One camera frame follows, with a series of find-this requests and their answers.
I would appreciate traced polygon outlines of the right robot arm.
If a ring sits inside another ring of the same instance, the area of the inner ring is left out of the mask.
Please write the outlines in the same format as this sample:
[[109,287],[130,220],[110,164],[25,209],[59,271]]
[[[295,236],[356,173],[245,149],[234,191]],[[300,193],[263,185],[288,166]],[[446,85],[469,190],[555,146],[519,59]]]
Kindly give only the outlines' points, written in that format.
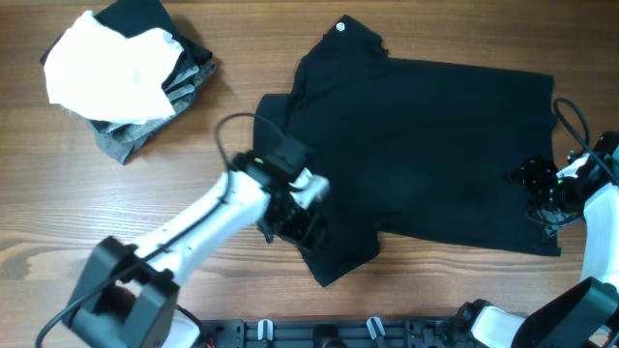
[[530,217],[549,232],[584,221],[578,283],[526,317],[484,300],[466,303],[450,320],[446,340],[472,347],[590,347],[592,335],[604,331],[605,346],[617,346],[617,132],[604,132],[594,147],[562,170],[531,159],[509,179],[531,191]]

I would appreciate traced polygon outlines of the black polo shirt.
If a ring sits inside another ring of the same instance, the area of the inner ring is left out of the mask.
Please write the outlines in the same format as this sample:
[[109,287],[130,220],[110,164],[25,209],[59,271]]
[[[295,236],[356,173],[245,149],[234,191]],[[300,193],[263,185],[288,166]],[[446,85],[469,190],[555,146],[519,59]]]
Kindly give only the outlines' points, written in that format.
[[303,255],[322,285],[374,258],[382,232],[557,256],[526,215],[529,191],[508,181],[552,157],[553,86],[546,74],[392,58],[343,16],[301,59],[291,91],[260,100],[252,145],[262,156],[289,134],[329,180],[323,242]]

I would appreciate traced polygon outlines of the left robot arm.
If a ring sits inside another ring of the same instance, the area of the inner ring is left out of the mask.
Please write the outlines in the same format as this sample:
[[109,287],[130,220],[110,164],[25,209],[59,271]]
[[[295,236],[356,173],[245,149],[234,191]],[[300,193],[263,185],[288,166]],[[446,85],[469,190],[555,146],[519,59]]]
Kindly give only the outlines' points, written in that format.
[[62,316],[90,347],[193,347],[197,320],[177,305],[181,287],[215,251],[256,224],[314,247],[324,231],[317,208],[329,189],[308,169],[309,149],[287,136],[266,156],[237,154],[217,183],[185,211],[129,244],[96,245]]

